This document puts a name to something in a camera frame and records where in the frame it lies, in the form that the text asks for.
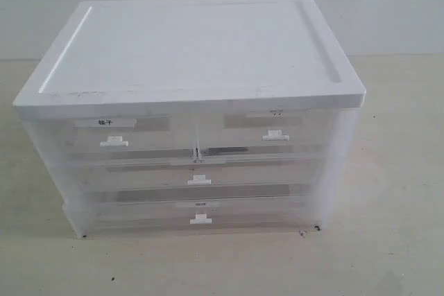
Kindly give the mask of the white translucent drawer cabinet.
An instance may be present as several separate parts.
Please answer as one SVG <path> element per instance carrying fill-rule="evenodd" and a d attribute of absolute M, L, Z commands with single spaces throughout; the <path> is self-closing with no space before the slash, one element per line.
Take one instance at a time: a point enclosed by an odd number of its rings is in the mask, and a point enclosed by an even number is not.
<path fill-rule="evenodd" d="M 82 2 L 14 100 L 62 196 L 74 232 L 91 230 L 97 205 L 74 162 L 322 153 L 300 196 L 326 224 L 366 89 L 314 0 L 134 0 Z M 67 122 L 96 116 L 336 110 L 323 145 L 201 149 L 191 157 L 69 153 Z"/>

